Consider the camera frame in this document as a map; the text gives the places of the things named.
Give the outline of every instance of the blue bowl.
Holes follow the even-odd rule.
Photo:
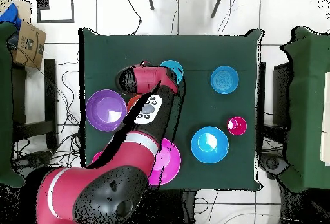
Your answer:
[[[183,67],[177,61],[164,61],[161,64],[162,67],[170,68],[177,76],[177,84],[181,82],[183,77]]]
[[[229,142],[224,132],[216,127],[203,127],[191,140],[191,152],[202,163],[217,163],[228,153]]]
[[[229,66],[220,66],[212,73],[212,88],[223,95],[236,90],[239,82],[238,73]]]

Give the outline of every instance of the magenta cup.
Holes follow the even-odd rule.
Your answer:
[[[162,150],[156,155],[156,162],[149,177],[150,185],[164,185],[172,181],[181,166],[181,155],[175,144],[162,139]]]
[[[227,127],[232,135],[240,136],[246,132],[248,125],[242,117],[233,117],[228,121]]]
[[[96,153],[95,156],[93,157],[92,163],[94,163],[94,161],[96,161],[102,153],[103,153],[103,151]]]
[[[87,120],[99,131],[116,130],[126,114],[127,108],[124,99],[110,89],[97,91],[87,101]]]

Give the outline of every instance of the pink bowl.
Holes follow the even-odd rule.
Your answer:
[[[242,117],[233,117],[228,121],[227,127],[232,135],[240,136],[246,132],[248,125]]]
[[[92,160],[94,163],[102,154],[103,151],[98,152]],[[156,154],[156,161],[153,165],[153,170],[149,177],[150,185],[158,185],[160,175],[162,173],[162,168],[164,171],[162,173],[162,180],[160,185],[164,185],[172,181],[178,174],[181,166],[181,155],[175,144],[171,143],[169,140],[162,139],[162,149]]]

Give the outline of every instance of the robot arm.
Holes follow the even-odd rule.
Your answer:
[[[37,224],[122,224],[137,208],[179,90],[174,72],[145,62],[121,70],[116,84],[124,93],[147,94],[95,163],[60,167],[44,177]]]

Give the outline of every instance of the purple bowl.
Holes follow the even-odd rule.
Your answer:
[[[99,131],[116,130],[126,114],[127,108],[124,99],[110,89],[97,91],[87,101],[87,120]]]

